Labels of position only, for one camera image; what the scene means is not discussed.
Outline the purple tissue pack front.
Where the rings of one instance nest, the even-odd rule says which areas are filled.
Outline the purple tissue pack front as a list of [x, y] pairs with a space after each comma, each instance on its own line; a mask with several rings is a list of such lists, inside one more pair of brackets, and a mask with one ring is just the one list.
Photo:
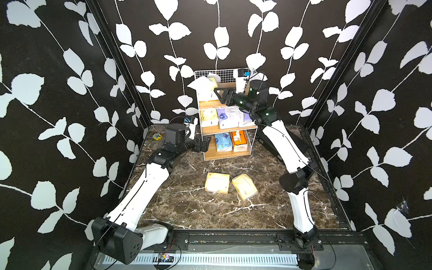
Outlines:
[[243, 112], [238, 108], [217, 109], [220, 129], [230, 129], [239, 127], [239, 122], [243, 120]]

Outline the purple tissue pack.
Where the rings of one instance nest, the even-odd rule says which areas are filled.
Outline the purple tissue pack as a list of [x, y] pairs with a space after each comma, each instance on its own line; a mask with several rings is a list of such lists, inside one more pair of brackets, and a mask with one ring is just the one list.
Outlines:
[[217, 109], [220, 129], [230, 129], [239, 127], [239, 122], [243, 120], [243, 112], [238, 108]]
[[253, 120], [250, 118], [248, 113], [243, 113], [243, 120], [239, 122], [239, 127], [251, 127], [255, 126]]

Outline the yellow green tissue pack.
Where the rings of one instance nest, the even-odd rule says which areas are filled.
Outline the yellow green tissue pack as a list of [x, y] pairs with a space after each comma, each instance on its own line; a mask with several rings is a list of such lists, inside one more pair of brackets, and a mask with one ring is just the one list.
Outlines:
[[199, 102], [218, 100], [218, 97], [214, 92], [214, 90], [218, 88], [218, 83], [214, 77], [201, 76], [187, 86], [196, 91]]

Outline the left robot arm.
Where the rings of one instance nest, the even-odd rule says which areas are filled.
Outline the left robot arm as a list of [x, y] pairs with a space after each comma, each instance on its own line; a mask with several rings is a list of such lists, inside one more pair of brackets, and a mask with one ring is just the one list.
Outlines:
[[205, 153], [210, 139], [195, 136], [198, 120], [185, 119], [166, 126], [165, 141], [148, 158], [141, 176], [120, 204], [105, 218], [96, 218], [91, 229], [94, 250], [130, 264], [138, 253], [171, 240], [172, 226], [154, 223], [139, 228], [139, 220], [159, 187], [169, 178], [173, 168], [189, 151]]

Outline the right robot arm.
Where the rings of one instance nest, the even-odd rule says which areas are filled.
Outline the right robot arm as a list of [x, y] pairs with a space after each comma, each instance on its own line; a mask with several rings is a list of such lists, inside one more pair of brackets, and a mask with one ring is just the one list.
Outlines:
[[318, 229], [313, 221], [308, 198], [308, 180], [318, 168], [309, 161], [296, 144], [278, 116], [274, 107], [267, 103], [269, 87], [259, 80], [250, 83], [249, 92], [237, 93], [232, 88], [215, 88], [220, 103], [236, 106], [247, 113], [259, 127], [259, 138], [270, 147], [271, 153], [280, 157], [287, 173], [281, 176], [280, 185], [288, 193], [294, 218], [294, 245], [306, 250], [317, 236]]

